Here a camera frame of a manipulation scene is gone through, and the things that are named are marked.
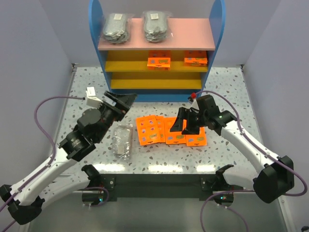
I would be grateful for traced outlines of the silver scrubber pack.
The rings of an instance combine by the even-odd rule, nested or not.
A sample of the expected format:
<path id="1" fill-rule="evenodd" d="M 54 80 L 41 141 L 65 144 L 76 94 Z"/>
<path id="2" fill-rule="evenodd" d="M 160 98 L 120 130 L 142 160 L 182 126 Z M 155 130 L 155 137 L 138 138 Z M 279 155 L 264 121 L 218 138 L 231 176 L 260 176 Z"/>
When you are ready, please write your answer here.
<path id="1" fill-rule="evenodd" d="M 114 155 L 122 160 L 131 158 L 133 125 L 118 125 L 113 131 L 112 151 Z"/>
<path id="2" fill-rule="evenodd" d="M 131 38 L 133 14 L 111 13 L 103 19 L 101 38 L 111 44 L 126 43 Z"/>
<path id="3" fill-rule="evenodd" d="M 144 11 L 143 33 L 147 42 L 161 43 L 173 37 L 169 25 L 169 19 L 172 17 L 171 12 L 167 11 Z"/>

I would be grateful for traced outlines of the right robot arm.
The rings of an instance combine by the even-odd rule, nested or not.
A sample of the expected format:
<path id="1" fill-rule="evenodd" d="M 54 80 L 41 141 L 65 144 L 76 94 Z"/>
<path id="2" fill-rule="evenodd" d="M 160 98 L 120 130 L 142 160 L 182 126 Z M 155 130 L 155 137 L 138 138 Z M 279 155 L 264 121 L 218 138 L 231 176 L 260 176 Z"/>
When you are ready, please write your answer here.
<path id="1" fill-rule="evenodd" d="M 256 171 L 254 174 L 243 174 L 234 166 L 222 168 L 217 173 L 227 184 L 254 190 L 266 203 L 273 202 L 294 187 L 294 164 L 288 156 L 281 158 L 264 147 L 241 126 L 236 116 L 227 110 L 221 112 L 213 96 L 189 97 L 189 100 L 191 108 L 179 108 L 170 131 L 198 135 L 200 129 L 207 127 L 229 141 Z"/>

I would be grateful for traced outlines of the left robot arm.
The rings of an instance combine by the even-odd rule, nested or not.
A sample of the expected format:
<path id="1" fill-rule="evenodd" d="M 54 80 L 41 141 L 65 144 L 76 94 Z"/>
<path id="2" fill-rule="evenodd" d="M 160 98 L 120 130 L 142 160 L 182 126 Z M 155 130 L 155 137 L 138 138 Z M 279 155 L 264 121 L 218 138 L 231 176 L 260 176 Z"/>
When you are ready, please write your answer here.
<path id="1" fill-rule="evenodd" d="M 11 186 L 1 186 L 0 197 L 4 201 L 1 209 L 7 208 L 15 222 L 20 225 L 31 222 L 48 204 L 73 191 L 99 188 L 101 176 L 91 164 L 83 166 L 67 181 L 55 179 L 94 151 L 95 145 L 102 141 L 112 124 L 125 117 L 137 97 L 135 93 L 114 94 L 108 91 L 104 95 L 115 104 L 100 100 L 87 90 L 83 100 L 89 109 L 82 113 L 59 147 L 53 145 L 49 158 L 27 177 Z"/>

